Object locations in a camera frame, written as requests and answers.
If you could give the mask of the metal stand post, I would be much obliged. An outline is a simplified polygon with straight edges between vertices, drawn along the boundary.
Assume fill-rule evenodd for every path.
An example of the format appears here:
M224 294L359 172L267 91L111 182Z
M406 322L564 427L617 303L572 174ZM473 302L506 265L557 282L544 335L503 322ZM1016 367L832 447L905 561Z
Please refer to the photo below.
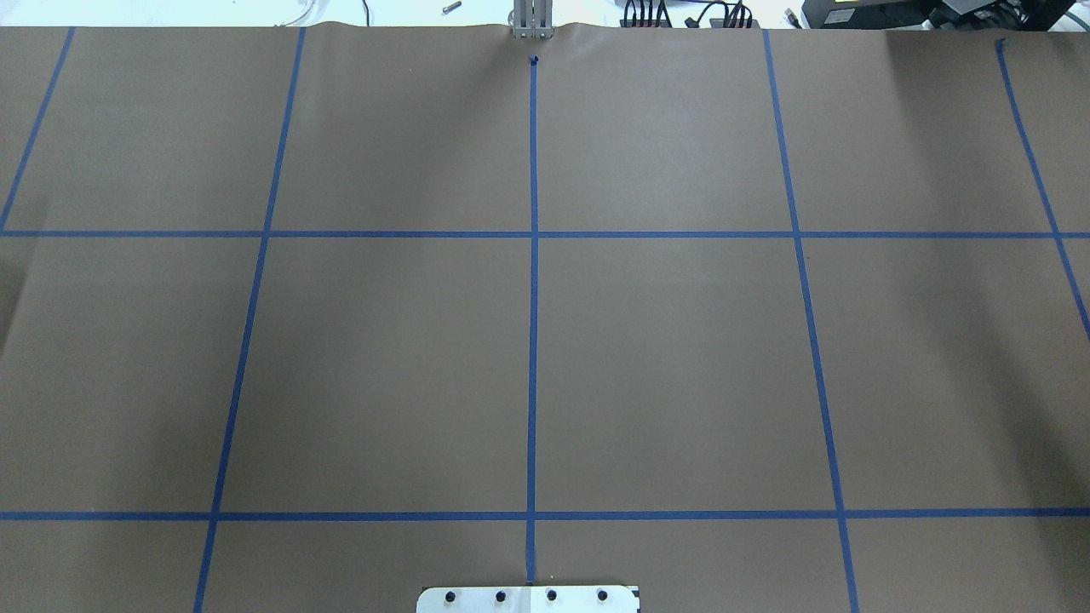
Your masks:
M514 0L509 25L517 40L546 40L555 35L552 0Z

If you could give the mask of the black equipment box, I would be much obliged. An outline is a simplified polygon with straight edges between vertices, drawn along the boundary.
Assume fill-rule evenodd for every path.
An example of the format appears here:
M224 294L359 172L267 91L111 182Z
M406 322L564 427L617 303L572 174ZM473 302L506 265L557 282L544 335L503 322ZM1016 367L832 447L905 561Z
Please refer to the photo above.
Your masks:
M802 1L811 31L1046 32L1076 1Z

